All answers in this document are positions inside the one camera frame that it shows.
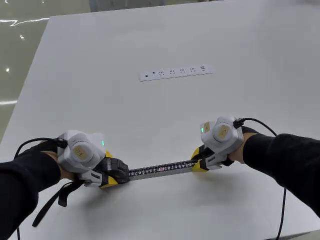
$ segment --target hand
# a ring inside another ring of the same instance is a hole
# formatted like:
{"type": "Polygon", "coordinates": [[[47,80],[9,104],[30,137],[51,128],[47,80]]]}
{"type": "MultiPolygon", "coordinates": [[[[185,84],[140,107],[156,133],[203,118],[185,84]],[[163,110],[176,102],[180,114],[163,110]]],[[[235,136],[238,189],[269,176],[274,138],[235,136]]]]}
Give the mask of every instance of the hand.
{"type": "MultiPolygon", "coordinates": [[[[53,151],[42,151],[42,152],[49,155],[58,164],[58,155],[55,152],[53,152],[53,151]]],[[[59,164],[58,164],[58,166],[59,166],[60,174],[61,174],[60,179],[70,179],[70,180],[76,179],[76,175],[73,172],[69,172],[69,171],[64,170],[59,164]]]]}
{"type": "Polygon", "coordinates": [[[245,164],[244,162],[244,146],[246,144],[246,141],[252,137],[253,135],[256,135],[255,132],[247,132],[243,134],[243,143],[241,146],[235,150],[234,152],[230,153],[228,155],[229,159],[232,161],[238,161],[241,164],[245,164]]]}

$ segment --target glossy floor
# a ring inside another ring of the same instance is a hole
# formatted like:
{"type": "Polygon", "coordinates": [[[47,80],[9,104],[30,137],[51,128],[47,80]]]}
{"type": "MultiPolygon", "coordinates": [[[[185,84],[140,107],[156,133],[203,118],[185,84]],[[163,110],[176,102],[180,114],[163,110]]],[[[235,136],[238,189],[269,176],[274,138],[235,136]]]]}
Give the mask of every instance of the glossy floor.
{"type": "MultiPolygon", "coordinates": [[[[50,16],[201,0],[0,0],[0,141],[50,16]]],[[[314,240],[320,233],[283,239],[314,240]]]]}

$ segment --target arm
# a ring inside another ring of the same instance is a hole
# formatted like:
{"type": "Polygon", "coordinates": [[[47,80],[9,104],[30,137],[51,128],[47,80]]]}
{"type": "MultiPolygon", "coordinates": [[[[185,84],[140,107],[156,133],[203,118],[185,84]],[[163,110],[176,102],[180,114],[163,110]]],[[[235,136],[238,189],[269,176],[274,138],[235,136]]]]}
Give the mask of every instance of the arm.
{"type": "Polygon", "coordinates": [[[0,239],[8,239],[36,208],[38,193],[70,178],[57,164],[57,146],[40,143],[13,161],[0,163],[0,239]]]}
{"type": "Polygon", "coordinates": [[[243,136],[229,158],[274,178],[320,217],[320,141],[290,134],[243,136]]]}

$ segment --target power strip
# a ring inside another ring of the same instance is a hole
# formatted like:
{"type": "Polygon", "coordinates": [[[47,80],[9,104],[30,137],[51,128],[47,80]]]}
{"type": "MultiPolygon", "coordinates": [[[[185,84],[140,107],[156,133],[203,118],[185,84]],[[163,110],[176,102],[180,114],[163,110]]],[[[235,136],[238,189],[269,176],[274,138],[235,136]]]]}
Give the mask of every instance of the power strip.
{"type": "Polygon", "coordinates": [[[168,68],[168,69],[159,69],[144,71],[140,73],[140,81],[150,81],[157,79],[170,79],[170,78],[179,78],[193,75],[201,74],[212,74],[214,70],[212,66],[208,64],[190,66],[190,67],[179,67],[179,68],[168,68]]]}

